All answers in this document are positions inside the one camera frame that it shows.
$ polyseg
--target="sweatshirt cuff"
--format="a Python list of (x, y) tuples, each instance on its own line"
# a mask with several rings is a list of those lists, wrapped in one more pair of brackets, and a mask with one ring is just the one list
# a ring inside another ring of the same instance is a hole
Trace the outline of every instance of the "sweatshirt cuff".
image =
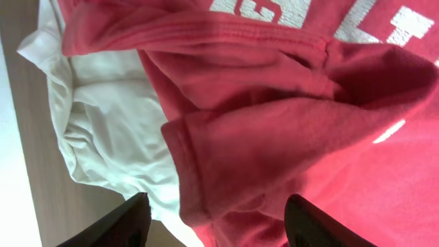
[(200, 173), (189, 130), (184, 119), (166, 123), (162, 135), (174, 160), (180, 183), (180, 216), (188, 226), (211, 221), (204, 208)]

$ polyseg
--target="red sweatshirt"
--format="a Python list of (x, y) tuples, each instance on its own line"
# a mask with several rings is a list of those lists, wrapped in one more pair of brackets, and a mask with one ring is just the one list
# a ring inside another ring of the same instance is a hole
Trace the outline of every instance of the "red sweatshirt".
[[(218, 246), (282, 246), (292, 193), (376, 245), (435, 246), (436, 66), (394, 45), (329, 35), (399, 43), (434, 61), (438, 7), (428, 19), (402, 4), (421, 0), (273, 2), (60, 0), (63, 52), (139, 50), (170, 120), (162, 131), (182, 219), (211, 224)], [(394, 28), (376, 20), (369, 34), (364, 12), (355, 24), (359, 2)], [(272, 23), (223, 13), (237, 11)]]

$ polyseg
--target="white wall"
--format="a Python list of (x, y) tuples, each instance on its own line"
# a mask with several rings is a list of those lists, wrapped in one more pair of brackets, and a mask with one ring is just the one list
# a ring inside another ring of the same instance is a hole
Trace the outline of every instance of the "white wall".
[(1, 38), (0, 246), (41, 246)]

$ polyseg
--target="black object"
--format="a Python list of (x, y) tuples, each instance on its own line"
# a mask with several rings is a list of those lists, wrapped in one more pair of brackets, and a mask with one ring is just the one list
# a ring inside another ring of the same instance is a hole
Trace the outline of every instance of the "black object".
[(151, 224), (146, 193), (138, 193), (58, 247), (144, 247)]
[[(138, 193), (58, 247), (144, 247), (150, 224), (147, 194)], [(287, 201), (285, 229), (291, 247), (374, 246), (298, 194)]]
[(298, 194), (288, 198), (285, 230), (291, 247), (375, 246)]

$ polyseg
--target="white lettering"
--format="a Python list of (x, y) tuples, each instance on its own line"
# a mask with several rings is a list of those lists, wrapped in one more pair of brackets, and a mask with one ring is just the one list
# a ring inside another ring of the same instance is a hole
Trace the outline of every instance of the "white lettering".
[(279, 5), (282, 10), (278, 24), (296, 28), (303, 26), (311, 0), (272, 0), (272, 2)]
[(422, 38), (434, 24), (434, 21), (403, 6), (390, 23), (396, 27), (387, 39), (387, 43), (404, 46), (412, 36)]
[[(238, 0), (214, 0), (210, 10), (234, 14), (237, 2)], [(281, 7), (282, 14), (278, 24), (296, 28), (303, 26), (309, 4), (311, 4), (311, 0), (271, 0), (271, 2)], [(239, 6), (239, 11), (242, 16), (247, 18), (268, 22), (273, 21), (275, 13), (272, 10), (262, 7), (258, 13), (255, 11), (256, 6), (257, 3), (253, 0), (243, 0), (241, 6)]]
[(234, 14), (237, 2), (238, 0), (214, 0), (212, 2), (210, 11)]
[(274, 12), (262, 7), (261, 13), (254, 11), (256, 3), (252, 0), (243, 0), (239, 11), (241, 15), (254, 20), (271, 22), (274, 18)]
[(378, 38), (358, 28), (376, 2), (377, 0), (357, 0), (344, 17), (334, 37), (352, 43), (379, 43)]

